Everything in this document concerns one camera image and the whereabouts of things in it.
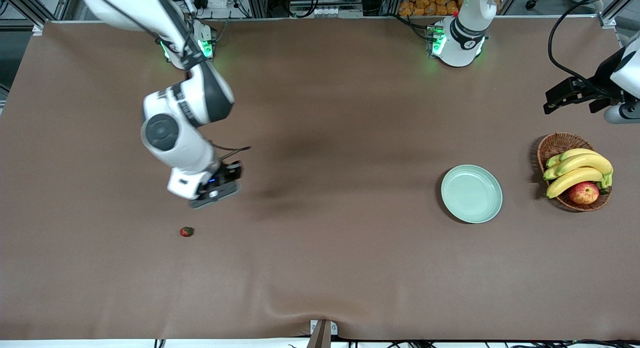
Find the light green plate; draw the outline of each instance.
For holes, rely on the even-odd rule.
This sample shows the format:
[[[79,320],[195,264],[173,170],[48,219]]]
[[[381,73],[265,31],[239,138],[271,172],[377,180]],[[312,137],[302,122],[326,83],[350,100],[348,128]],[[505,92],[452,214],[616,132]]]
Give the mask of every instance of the light green plate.
[[[487,222],[503,206],[503,191],[498,180],[489,171],[472,164],[451,168],[440,190],[448,210],[465,222]]]

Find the banana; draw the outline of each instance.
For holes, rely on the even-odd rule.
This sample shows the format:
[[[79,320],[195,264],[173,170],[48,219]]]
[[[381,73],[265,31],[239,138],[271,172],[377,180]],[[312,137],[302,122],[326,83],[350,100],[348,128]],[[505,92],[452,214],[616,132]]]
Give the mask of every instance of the banana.
[[[601,155],[579,154],[565,159],[558,164],[555,174],[558,176],[566,175],[580,167],[593,167],[600,171],[603,175],[608,175],[613,171],[611,162]]]
[[[565,153],[554,155],[554,157],[551,157],[546,162],[546,167],[551,168],[553,166],[556,166],[556,164],[560,164],[560,162],[564,161],[565,159],[568,159],[569,157],[572,157],[574,155],[580,155],[580,154],[600,155],[598,152],[587,150],[586,148],[574,148],[573,150],[569,150],[569,151],[566,151]]]
[[[558,197],[560,193],[566,191],[569,187],[585,181],[602,182],[604,181],[604,177],[602,177],[602,173],[595,168],[578,168],[570,171],[566,175],[558,177],[558,179],[546,189],[546,196],[549,198]]]
[[[556,175],[556,172],[555,172],[557,167],[558,166],[553,166],[548,170],[546,170],[544,172],[544,175],[542,175],[542,178],[544,178],[545,181],[557,179],[558,175]]]
[[[554,155],[554,157],[551,157],[547,162],[546,162],[546,167],[547,168],[551,168],[553,166],[556,166],[557,164],[560,163],[560,155]]]
[[[608,186],[612,186],[613,184],[613,170],[611,170],[611,173],[609,173],[608,175],[604,175],[604,180],[605,180],[605,188]]]
[[[580,155],[580,154],[594,154],[594,155],[599,155],[600,157],[602,157],[598,152],[595,152],[593,150],[587,150],[587,148],[574,148],[573,150],[569,150],[569,151],[563,153],[562,155],[560,155],[560,161],[564,161],[565,159],[568,159],[569,157],[572,157],[574,155]]]

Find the wicker basket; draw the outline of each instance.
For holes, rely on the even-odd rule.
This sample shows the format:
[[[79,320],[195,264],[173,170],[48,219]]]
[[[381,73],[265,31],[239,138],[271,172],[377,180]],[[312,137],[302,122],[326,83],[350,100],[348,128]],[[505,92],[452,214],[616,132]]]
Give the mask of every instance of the wicker basket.
[[[544,139],[537,147],[537,163],[540,166],[540,170],[544,172],[546,170],[546,163],[554,155],[562,154],[566,151],[572,150],[574,148],[587,148],[589,150],[593,150],[593,147],[580,136],[576,136],[574,134],[566,133],[566,132],[558,132],[554,134],[550,134]],[[578,205],[572,202],[569,199],[569,195],[567,192],[563,192],[561,195],[556,197],[558,202],[560,202],[563,206],[572,209],[573,211],[579,212],[589,212],[596,211],[596,209],[601,209],[604,205],[609,202],[609,198],[611,194],[600,195],[596,202],[593,202],[590,205]]]

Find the table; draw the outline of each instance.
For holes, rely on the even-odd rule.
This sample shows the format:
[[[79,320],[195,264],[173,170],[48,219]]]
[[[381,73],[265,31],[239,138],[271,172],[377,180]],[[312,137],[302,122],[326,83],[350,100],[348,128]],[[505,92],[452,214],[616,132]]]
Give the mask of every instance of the table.
[[[0,117],[0,339],[283,337],[318,318],[349,339],[640,339],[640,129],[542,113],[567,76],[554,21],[496,19],[466,68],[393,19],[230,23],[215,66],[237,103],[202,132],[253,148],[240,194],[199,211],[139,136],[142,98],[183,74],[142,32],[49,23]],[[556,38],[585,75],[618,48],[595,18]],[[613,162],[600,211],[541,198],[531,149],[558,131]],[[499,180],[492,221],[444,209],[458,164]]]

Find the apple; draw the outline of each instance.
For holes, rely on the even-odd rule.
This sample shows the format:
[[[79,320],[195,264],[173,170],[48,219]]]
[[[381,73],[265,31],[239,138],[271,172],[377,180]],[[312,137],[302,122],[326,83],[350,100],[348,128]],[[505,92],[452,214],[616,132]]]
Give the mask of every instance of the apple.
[[[582,182],[569,188],[569,199],[579,205],[588,205],[596,202],[600,197],[598,187],[592,182]]]

